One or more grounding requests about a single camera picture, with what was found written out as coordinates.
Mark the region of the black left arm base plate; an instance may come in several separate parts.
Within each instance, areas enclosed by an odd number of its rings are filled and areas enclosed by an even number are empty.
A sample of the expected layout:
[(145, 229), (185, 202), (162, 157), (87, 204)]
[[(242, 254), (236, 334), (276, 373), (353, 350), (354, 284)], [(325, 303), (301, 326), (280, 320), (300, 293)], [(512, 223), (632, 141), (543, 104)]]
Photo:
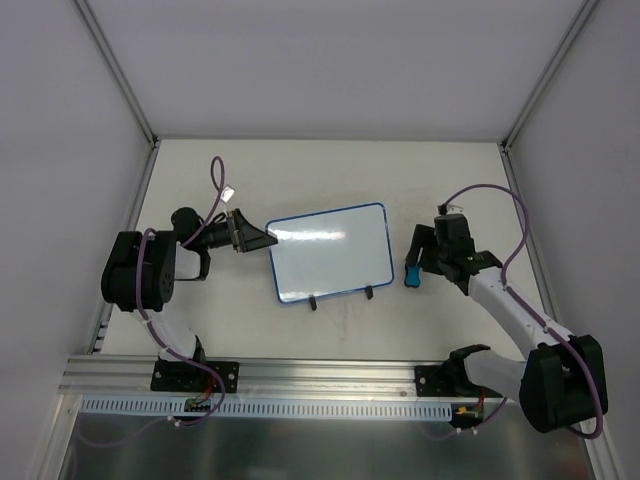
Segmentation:
[[(207, 361), (207, 366), (222, 379), (225, 392), (235, 394), (239, 380), (240, 364), (231, 361)], [(150, 382), (150, 390), (170, 393), (202, 393), (213, 382), (212, 391), (221, 393), (220, 381), (204, 370), (185, 364), (157, 360)]]

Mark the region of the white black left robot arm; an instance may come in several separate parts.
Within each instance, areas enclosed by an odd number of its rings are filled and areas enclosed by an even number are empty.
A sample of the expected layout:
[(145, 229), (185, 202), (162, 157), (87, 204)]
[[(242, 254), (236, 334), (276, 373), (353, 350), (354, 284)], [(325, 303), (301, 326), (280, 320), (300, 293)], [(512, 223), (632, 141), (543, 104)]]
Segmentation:
[(132, 315), (158, 349), (150, 389), (155, 392), (234, 393), (239, 364), (212, 362), (179, 310), (170, 304), (178, 282), (207, 279), (210, 251), (231, 246), (247, 253), (278, 244), (235, 209), (206, 223), (190, 207), (176, 210), (170, 230), (122, 231), (101, 278), (106, 303)]

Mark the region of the blue framed whiteboard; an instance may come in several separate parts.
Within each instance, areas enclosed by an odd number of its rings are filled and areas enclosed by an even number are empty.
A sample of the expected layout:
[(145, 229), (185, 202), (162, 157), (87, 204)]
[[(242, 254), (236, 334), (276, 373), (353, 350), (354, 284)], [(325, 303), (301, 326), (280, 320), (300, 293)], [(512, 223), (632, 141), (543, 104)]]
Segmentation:
[(388, 216), (380, 202), (273, 219), (266, 232), (283, 304), (369, 292), (395, 280)]

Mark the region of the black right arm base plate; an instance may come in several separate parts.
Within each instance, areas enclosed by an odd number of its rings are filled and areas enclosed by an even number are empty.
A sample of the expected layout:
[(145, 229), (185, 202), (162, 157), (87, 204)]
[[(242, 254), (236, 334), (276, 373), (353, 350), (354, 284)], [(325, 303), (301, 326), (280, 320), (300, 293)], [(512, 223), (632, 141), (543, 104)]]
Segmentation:
[(413, 368), (413, 373), (418, 397), (479, 399), (482, 394), (491, 399), (501, 397), (494, 390), (471, 383), (463, 374), (449, 372), (441, 364), (417, 365)]

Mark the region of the blue whiteboard eraser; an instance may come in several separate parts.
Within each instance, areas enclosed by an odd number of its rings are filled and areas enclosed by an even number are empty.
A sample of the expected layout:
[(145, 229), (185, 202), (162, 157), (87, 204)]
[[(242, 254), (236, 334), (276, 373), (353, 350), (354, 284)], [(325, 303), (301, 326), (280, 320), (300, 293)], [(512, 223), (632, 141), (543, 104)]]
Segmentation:
[(408, 288), (419, 288), (421, 285), (421, 268), (418, 265), (405, 266), (404, 286)]

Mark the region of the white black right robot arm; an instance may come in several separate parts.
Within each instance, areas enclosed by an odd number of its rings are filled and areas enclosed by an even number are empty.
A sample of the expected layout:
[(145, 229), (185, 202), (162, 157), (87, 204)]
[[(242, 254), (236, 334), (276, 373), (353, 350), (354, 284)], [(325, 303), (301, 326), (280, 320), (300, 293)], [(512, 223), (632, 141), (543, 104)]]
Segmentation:
[(417, 381), (417, 391), (472, 396), (491, 390), (516, 402), (540, 433), (574, 431), (577, 424), (593, 420), (594, 429), (582, 436), (601, 435), (608, 397), (600, 344), (530, 305), (508, 281), (505, 263), (476, 250), (464, 215), (439, 215), (431, 226), (416, 225), (404, 268), (408, 288), (419, 287), (423, 273), (455, 285), (493, 317), (523, 356), (511, 360), (483, 344), (459, 348)]

